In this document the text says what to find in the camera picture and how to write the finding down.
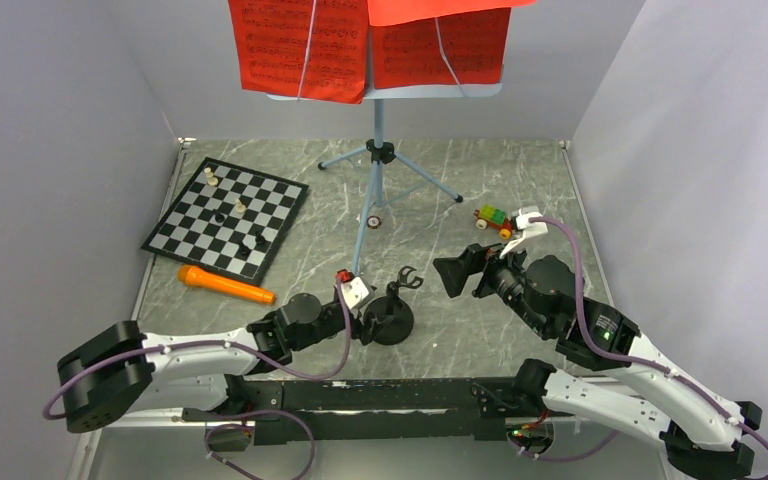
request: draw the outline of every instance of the caster wheel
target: caster wheel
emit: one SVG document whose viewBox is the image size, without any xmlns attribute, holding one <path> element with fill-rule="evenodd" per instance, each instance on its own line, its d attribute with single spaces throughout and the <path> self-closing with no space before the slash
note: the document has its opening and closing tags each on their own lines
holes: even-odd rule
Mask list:
<svg viewBox="0 0 768 480">
<path fill-rule="evenodd" d="M 371 229 L 373 229 L 373 230 L 378 228 L 378 227 L 380 227 L 381 226 L 381 217 L 378 217 L 378 216 L 375 216 L 375 215 L 370 215 L 366 219 L 366 226 L 371 228 Z"/>
</svg>

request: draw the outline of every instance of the toy car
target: toy car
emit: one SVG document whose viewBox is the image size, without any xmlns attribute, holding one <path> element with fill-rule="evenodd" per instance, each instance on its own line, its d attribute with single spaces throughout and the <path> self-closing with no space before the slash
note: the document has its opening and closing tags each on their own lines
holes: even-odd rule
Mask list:
<svg viewBox="0 0 768 480">
<path fill-rule="evenodd" d="M 481 207 L 481 210 L 476 210 L 473 215 L 478 219 L 475 221 L 475 226 L 479 229 L 484 230 L 490 226 L 499 231 L 499 238 L 503 240 L 511 238 L 514 228 L 507 213 L 492 205 L 484 205 Z"/>
</svg>

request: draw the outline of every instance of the checkered pattern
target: checkered pattern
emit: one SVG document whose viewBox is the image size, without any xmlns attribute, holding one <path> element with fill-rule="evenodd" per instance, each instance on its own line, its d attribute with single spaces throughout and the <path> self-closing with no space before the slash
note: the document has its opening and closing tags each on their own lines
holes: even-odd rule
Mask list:
<svg viewBox="0 0 768 480">
<path fill-rule="evenodd" d="M 219 180 L 216 187 L 208 185 L 205 167 Z M 206 158 L 143 248 L 259 285 L 306 194 L 307 185 Z M 247 207 L 243 214 L 234 208 L 238 198 Z M 255 243 L 257 232 L 266 239 L 262 245 Z M 237 255 L 241 243 L 251 249 L 245 258 Z"/>
</svg>

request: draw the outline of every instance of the red sheet music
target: red sheet music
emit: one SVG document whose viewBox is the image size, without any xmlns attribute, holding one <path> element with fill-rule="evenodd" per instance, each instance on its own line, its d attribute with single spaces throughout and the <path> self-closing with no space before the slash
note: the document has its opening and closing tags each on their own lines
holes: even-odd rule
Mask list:
<svg viewBox="0 0 768 480">
<path fill-rule="evenodd" d="M 229 0 L 246 90 L 295 97 L 313 0 Z M 366 80 L 366 0 L 317 0 L 302 98 L 360 103 Z"/>
<path fill-rule="evenodd" d="M 374 27 L 443 17 L 456 13 L 522 7 L 537 0 L 368 0 L 369 23 Z"/>
<path fill-rule="evenodd" d="M 442 17 L 440 37 L 461 84 L 499 83 L 511 9 Z M 372 28 L 375 88 L 454 85 L 440 54 L 434 20 Z"/>
</svg>

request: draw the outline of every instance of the light blue music stand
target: light blue music stand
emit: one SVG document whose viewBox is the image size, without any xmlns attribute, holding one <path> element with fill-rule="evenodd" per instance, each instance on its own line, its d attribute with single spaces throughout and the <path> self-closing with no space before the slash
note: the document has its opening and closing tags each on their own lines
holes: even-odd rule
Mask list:
<svg viewBox="0 0 768 480">
<path fill-rule="evenodd" d="M 343 155 L 328 160 L 327 162 L 320 162 L 318 165 L 320 170 L 325 170 L 335 163 L 348 160 L 365 152 L 369 152 L 372 157 L 372 168 L 369 172 L 369 184 L 366 187 L 366 200 L 363 202 L 363 209 L 361 210 L 360 214 L 358 236 L 357 241 L 355 241 L 355 253 L 354 257 L 352 258 L 352 272 L 355 275 L 360 273 L 360 252 L 363 248 L 363 238 L 366 235 L 369 211 L 372 209 L 372 207 L 384 207 L 387 204 L 393 203 L 396 200 L 403 198 L 414 190 L 424 186 L 426 183 L 433 184 L 445 192 L 446 195 L 452 197 L 454 201 L 458 203 L 463 202 L 463 197 L 461 195 L 441 183 L 436 178 L 432 177 L 430 173 L 423 170 L 422 167 L 414 163 L 413 160 L 397 152 L 393 147 L 393 144 L 384 141 L 384 100 L 389 98 L 463 98 L 464 96 L 468 98 L 480 98 L 496 95 L 501 90 L 501 82 L 491 85 L 461 85 L 461 88 L 458 88 L 457 85 L 416 85 L 411 87 L 388 88 L 383 90 L 369 88 L 367 90 L 363 98 L 365 100 L 372 100 L 374 102 L 374 137 L 367 141 L 366 145 L 363 147 L 356 148 L 351 152 L 344 153 Z M 292 97 L 284 97 L 279 95 L 268 95 L 268 97 L 275 100 L 295 100 L 295 98 Z M 425 181 L 407 189 L 406 191 L 394 196 L 393 198 L 390 198 L 385 202 L 384 166 L 393 160 L 402 162 L 408 168 L 424 178 Z"/>
</svg>

